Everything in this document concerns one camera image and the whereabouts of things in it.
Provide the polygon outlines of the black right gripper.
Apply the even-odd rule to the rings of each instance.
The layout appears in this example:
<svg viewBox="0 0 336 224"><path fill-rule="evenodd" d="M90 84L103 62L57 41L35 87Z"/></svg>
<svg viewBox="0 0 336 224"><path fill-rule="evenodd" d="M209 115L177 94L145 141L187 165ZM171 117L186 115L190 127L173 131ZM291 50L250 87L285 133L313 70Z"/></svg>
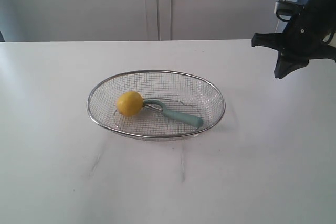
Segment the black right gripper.
<svg viewBox="0 0 336 224"><path fill-rule="evenodd" d="M335 5L305 5L299 13L278 16L287 23L282 33L254 33L252 47L266 47L278 52L274 76L283 79L304 68L309 60L335 60Z"/></svg>

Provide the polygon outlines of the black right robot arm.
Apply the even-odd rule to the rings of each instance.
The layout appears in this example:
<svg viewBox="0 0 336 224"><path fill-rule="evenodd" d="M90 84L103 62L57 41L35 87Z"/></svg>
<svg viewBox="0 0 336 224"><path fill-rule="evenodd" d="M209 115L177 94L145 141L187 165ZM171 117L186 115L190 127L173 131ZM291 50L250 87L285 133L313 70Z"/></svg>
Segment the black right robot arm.
<svg viewBox="0 0 336 224"><path fill-rule="evenodd" d="M310 60L335 60L335 47L331 41L335 35L335 0L307 0L300 4L289 0L275 3L279 20L287 16L281 33L255 33L252 47L262 46L277 51L274 75L282 79L304 68Z"/></svg>

